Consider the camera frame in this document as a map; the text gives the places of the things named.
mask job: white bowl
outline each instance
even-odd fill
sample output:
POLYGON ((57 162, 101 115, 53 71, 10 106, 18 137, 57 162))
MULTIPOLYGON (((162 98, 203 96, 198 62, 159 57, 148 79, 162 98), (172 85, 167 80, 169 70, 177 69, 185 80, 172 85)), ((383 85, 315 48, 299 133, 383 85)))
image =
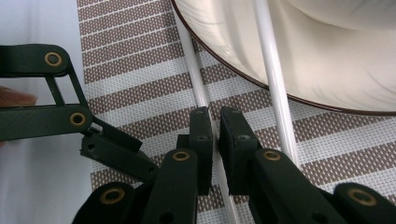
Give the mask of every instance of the white bowl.
MULTIPOLYGON (((268 89, 252 1, 172 2, 209 53, 268 89)), ((396 116, 396 31, 345 29, 309 18, 287 0, 268 2, 291 100, 331 111, 396 116)))
POLYGON ((307 16, 363 31, 396 29, 395 0, 289 0, 307 16))

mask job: woven placemat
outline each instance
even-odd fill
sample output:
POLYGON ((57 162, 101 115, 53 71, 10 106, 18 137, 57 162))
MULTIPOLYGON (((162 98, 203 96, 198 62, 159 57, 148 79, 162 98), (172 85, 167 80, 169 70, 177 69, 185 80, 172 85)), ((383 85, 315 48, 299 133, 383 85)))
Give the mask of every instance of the woven placemat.
MULTIPOLYGON (((188 133, 196 108, 168 0, 78 0, 85 89, 100 119, 141 139, 157 164, 188 133)), ((268 91, 244 80, 195 44, 210 110, 241 109, 264 147, 279 148, 268 91)), ((290 102, 303 173, 322 189, 341 182, 369 186, 396 203, 396 118, 337 114, 290 102)), ((92 189, 132 178, 92 161, 92 189)), ((213 175, 200 197, 198 223, 228 223, 213 175)), ((235 197, 241 223, 254 223, 247 197, 235 197)))

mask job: gray stripe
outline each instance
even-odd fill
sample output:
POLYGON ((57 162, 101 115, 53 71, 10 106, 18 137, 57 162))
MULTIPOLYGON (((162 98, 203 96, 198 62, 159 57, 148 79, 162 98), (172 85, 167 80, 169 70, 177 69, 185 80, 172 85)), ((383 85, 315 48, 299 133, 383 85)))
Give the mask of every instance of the gray stripe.
POLYGON ((107 0, 77 0, 78 7, 85 7, 99 2, 105 2, 107 0))
POLYGON ((196 108, 196 106, 180 109, 154 118, 140 120, 138 122, 123 125, 120 128, 138 139, 169 133, 189 127, 190 112, 194 108, 196 108))
MULTIPOLYGON (((324 113, 314 117, 299 119, 293 122, 294 134, 297 142, 318 138, 332 133, 351 130, 390 117, 354 116, 338 113, 324 113)), ((261 129, 255 132, 263 147, 278 148, 280 146, 276 127, 261 129)))
POLYGON ((175 25, 175 18, 172 12, 150 17, 142 21, 136 21, 114 29, 105 30, 101 33, 83 36, 81 38, 82 50, 95 49, 103 45, 126 40, 137 35, 163 29, 175 25))
POLYGON ((366 148, 302 165, 303 173, 314 185, 324 185, 354 176, 396 167, 396 142, 366 148))
POLYGON ((85 82, 91 83, 108 77, 114 77, 116 75, 131 72, 157 63, 174 60, 182 56, 183 50, 180 43, 148 50, 111 63, 104 63, 85 69, 85 82))
MULTIPOLYGON (((99 2, 98 0, 80 0, 78 7, 84 7, 93 3, 99 2)), ((122 1, 103 1, 100 4, 96 4, 90 7, 84 7, 78 9, 78 20, 85 21, 91 18, 110 14, 115 11, 122 10, 127 7, 134 7, 136 5, 144 4, 149 0, 122 0, 122 1)))
POLYGON ((172 8, 169 1, 159 0, 105 15, 94 20, 81 22, 79 24, 79 30, 81 31, 81 35, 88 35, 128 22, 138 21, 153 15, 169 12, 170 10, 172 10, 172 8))
POLYGON ((176 27, 122 41, 118 44, 90 50, 82 54, 84 66, 105 63, 139 51, 153 49, 179 40, 176 27))
POLYGON ((395 194, 388 195, 386 198, 387 198, 391 203, 394 203, 394 204, 396 205, 396 195, 395 195, 395 194))
POLYGON ((181 74, 91 99, 89 105, 93 114, 102 114, 191 88, 189 75, 181 74))
POLYGON ((105 169, 91 173, 92 190, 96 190, 102 185, 110 182, 122 182, 131 185, 137 183, 136 180, 129 177, 128 175, 124 175, 113 169, 105 169))

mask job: striped placemat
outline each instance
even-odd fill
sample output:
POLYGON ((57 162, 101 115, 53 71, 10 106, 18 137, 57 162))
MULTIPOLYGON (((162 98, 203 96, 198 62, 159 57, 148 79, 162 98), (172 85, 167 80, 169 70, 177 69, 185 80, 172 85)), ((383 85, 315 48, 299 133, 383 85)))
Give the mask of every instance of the striped placemat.
MULTIPOLYGON (((177 135, 188 133, 196 108, 187 65, 169 0, 78 0, 85 89, 100 119, 143 141, 142 150, 161 164, 177 135)), ((223 105, 244 111, 264 147, 279 148, 268 91, 239 77, 195 45, 219 124, 223 105)), ((290 102, 304 174, 332 191, 341 182, 369 186, 396 203, 396 118, 337 114, 290 102)), ((110 181, 134 183, 92 161, 92 189, 110 181)), ((213 175, 209 196, 200 197, 198 223, 227 223, 213 175)), ((235 197, 241 223, 253 223, 247 197, 235 197)))

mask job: white stripe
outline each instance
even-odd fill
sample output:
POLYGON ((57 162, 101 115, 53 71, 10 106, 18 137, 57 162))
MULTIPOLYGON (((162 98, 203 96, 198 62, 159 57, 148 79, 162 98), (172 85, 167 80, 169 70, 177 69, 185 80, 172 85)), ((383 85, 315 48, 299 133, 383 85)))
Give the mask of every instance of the white stripe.
POLYGON ((255 223, 253 215, 251 215, 248 203, 237 204, 236 210, 238 211, 239 221, 241 224, 255 223))
POLYGON ((396 194, 396 168, 335 181, 329 184, 320 185, 319 187, 332 193, 337 184, 348 182, 354 182, 367 186, 377 191, 384 197, 391 194, 396 194))
POLYGON ((329 134, 298 143, 301 163, 319 161, 395 141, 396 119, 329 134))
MULTIPOLYGON (((206 57, 207 52, 201 52, 200 55, 206 57)), ((187 72, 186 60, 177 58, 165 63, 157 63, 143 69, 134 70, 115 77, 101 79, 95 82, 85 84, 85 92, 88 99, 97 98, 113 92, 122 91, 134 86, 142 85, 154 80, 172 77, 176 74, 187 72)))
MULTIPOLYGON (((311 108, 307 110, 306 105, 298 104, 293 101, 289 101, 289 104, 290 113, 293 120, 306 119, 326 113, 326 111, 317 108, 311 108)), ((244 116, 253 131, 276 126, 274 109, 271 106, 244 113, 244 116)))
POLYGON ((217 101, 230 96, 260 90, 261 87, 244 80, 242 77, 232 77, 219 82, 205 85, 209 101, 217 101))
POLYGON ((225 208, 214 209, 197 214, 197 223, 229 223, 225 208))
POLYGON ((120 127, 142 119, 156 117, 194 105, 195 101, 192 90, 186 90, 148 100, 143 103, 127 105, 97 115, 97 117, 106 120, 115 127, 120 127))

